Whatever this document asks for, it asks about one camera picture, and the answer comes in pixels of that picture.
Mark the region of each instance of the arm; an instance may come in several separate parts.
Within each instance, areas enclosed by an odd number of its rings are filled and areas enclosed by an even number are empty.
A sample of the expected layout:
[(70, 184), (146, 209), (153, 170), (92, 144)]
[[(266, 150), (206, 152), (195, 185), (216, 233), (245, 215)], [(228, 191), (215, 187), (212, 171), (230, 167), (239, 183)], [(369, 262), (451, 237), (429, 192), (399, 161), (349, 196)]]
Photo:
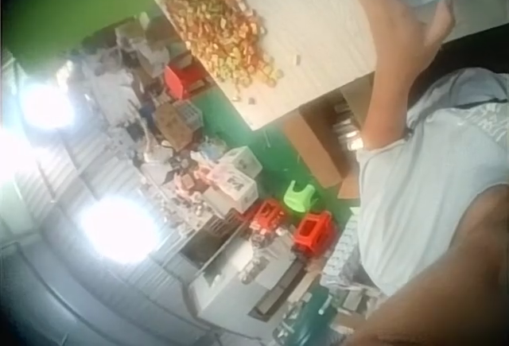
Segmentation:
[(362, 137), (368, 150), (376, 150), (403, 138), (410, 88), (452, 31), (454, 16), (446, 1), (438, 4), (429, 25), (421, 23), (402, 0), (359, 1), (377, 56), (373, 95)]

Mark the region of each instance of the green wall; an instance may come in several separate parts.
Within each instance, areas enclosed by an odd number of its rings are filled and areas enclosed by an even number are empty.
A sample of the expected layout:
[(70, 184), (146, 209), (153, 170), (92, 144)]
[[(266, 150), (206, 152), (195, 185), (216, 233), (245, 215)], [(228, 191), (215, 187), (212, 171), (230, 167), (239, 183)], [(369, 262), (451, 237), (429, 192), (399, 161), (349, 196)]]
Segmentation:
[(3, 6), (3, 42), (27, 72), (86, 36), (150, 8), (153, 0), (12, 0)]

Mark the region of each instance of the white box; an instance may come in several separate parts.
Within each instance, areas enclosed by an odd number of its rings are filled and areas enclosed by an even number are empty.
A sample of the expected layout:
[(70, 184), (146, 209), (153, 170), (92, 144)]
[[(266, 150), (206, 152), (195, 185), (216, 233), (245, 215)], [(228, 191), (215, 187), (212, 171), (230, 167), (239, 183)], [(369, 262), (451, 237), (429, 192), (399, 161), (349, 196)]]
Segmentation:
[(256, 181), (231, 164), (219, 163), (207, 178), (231, 199), (231, 205), (240, 213), (247, 211), (258, 199)]
[(248, 177), (256, 178), (262, 171), (262, 165), (247, 146), (230, 150), (220, 159), (220, 164), (233, 165)]

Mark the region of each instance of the person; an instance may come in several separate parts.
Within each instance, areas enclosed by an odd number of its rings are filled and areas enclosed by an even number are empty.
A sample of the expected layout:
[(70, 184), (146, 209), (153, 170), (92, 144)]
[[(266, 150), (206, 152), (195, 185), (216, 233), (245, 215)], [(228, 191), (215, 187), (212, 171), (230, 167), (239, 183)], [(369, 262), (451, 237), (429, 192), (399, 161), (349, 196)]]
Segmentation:
[(463, 69), (408, 111), (455, 24), (402, 0), (359, 0), (377, 63), (362, 128), (359, 248), (388, 300), (349, 345), (509, 344), (509, 76)]

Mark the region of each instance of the white shirt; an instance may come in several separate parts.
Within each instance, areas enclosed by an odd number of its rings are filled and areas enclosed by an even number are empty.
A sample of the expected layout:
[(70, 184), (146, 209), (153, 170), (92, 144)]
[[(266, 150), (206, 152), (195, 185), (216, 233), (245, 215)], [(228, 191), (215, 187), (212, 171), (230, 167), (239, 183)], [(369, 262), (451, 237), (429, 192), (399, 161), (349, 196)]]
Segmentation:
[(474, 199), (509, 184), (509, 76), (467, 69), (438, 81), (409, 111), (412, 134), (361, 150), (359, 248), (373, 282), (392, 295), (449, 248)]

